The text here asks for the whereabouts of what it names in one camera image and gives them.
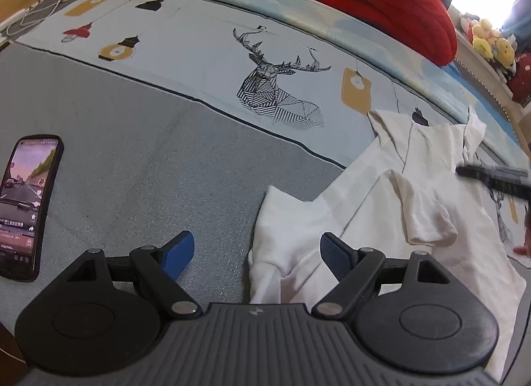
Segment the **person's right hand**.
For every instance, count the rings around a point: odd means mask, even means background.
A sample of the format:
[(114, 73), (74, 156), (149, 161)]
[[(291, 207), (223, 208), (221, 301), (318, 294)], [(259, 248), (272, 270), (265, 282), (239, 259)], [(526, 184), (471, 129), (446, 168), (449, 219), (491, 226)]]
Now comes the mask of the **person's right hand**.
[(525, 238), (524, 244), (521, 246), (515, 246), (513, 252), (516, 255), (524, 255), (531, 257), (531, 209), (527, 208), (525, 218)]

